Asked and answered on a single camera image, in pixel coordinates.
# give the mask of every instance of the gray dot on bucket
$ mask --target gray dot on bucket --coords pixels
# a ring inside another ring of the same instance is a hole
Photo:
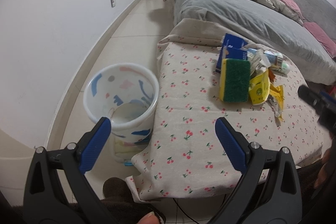
[[[113,75],[111,75],[111,76],[108,78],[108,81],[109,81],[109,82],[113,82],[113,81],[114,81],[114,79],[115,79],[115,78],[114,78],[114,76],[113,76]]]

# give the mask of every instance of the baseboard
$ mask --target baseboard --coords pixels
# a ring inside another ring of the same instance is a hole
[[[100,53],[104,49],[107,42],[112,37],[113,33],[126,18],[126,16],[132,11],[132,9],[139,3],[140,0],[133,1],[117,19],[111,24],[106,32],[100,37],[95,46],[89,52],[85,58],[83,64],[79,68],[78,72],[74,76],[73,80],[69,84],[67,91],[64,93],[61,99],[61,104],[56,110],[54,122],[49,129],[49,138],[46,142],[47,150],[60,149],[65,128],[67,126],[71,111],[74,107],[78,94]]]

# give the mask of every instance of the gray blanket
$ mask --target gray blanket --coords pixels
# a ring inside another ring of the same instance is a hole
[[[336,63],[310,32],[252,0],[175,0],[174,23],[183,18],[217,22],[282,52],[308,81],[326,85],[336,81]]]

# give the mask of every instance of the black cable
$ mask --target black cable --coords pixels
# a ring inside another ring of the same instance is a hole
[[[226,194],[224,196],[224,199],[223,199],[223,202],[222,202],[222,205],[224,204],[225,202],[225,199],[226,199]],[[183,209],[181,208],[181,206],[177,203],[177,201],[173,198],[174,202],[176,203],[176,205],[179,207],[179,209],[182,211],[182,213],[185,214],[185,216],[189,219],[191,219],[192,221],[194,221],[196,224],[199,224],[199,222],[197,222],[196,220],[192,219],[189,215],[187,215],[187,213],[185,211],[183,211]]]
[[[181,206],[177,203],[177,201],[173,198],[174,202],[176,203],[176,205],[180,208],[180,210],[182,211],[182,213],[185,214],[185,216],[189,219],[191,219],[192,221],[194,221],[196,224],[199,224],[196,220],[192,219],[190,216],[188,216],[185,211],[183,211],[183,209],[181,208]]]

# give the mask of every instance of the blue box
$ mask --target blue box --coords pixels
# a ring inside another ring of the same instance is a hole
[[[247,60],[247,52],[240,48],[247,45],[246,41],[240,37],[227,33],[222,42],[219,58],[216,65],[216,71],[221,72],[223,50],[225,50],[225,58]]]

